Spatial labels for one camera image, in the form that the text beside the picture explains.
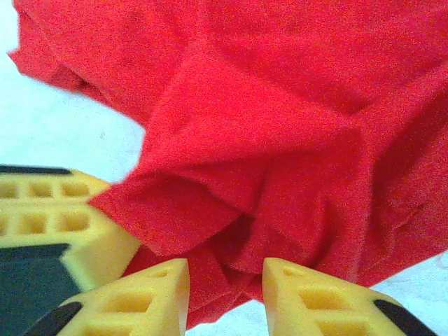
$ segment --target white table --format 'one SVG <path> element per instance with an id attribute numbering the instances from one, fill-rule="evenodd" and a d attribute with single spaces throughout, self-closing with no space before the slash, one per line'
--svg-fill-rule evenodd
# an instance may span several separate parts
<path id="1" fill-rule="evenodd" d="M 17 25 L 11 3 L 0 2 L 0 163 L 75 168 L 120 181 L 139 159 L 144 131 L 95 101 L 21 76 L 6 55 L 17 46 Z M 448 253 L 374 289 L 397 299 L 438 335 L 448 335 Z M 267 335 L 264 307 L 249 302 L 188 332 L 199 335 Z"/>

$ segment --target yellow foam block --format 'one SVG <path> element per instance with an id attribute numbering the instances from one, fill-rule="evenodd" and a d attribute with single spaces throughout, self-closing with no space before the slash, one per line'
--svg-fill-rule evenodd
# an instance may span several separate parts
<path id="1" fill-rule="evenodd" d="M 263 297 L 271 336 L 403 336 L 373 304 L 393 298 L 278 258 L 265 259 Z"/>
<path id="2" fill-rule="evenodd" d="M 0 174 L 0 204 L 86 202 L 109 184 L 77 170 L 70 174 Z"/>
<path id="3" fill-rule="evenodd" d="M 186 259 L 173 259 L 75 295 L 83 308 L 58 336 L 184 335 L 190 295 Z"/>
<path id="4" fill-rule="evenodd" d="M 69 244 L 60 260 L 82 291 L 118 279 L 140 242 L 87 204 L 0 207 L 0 249 Z"/>

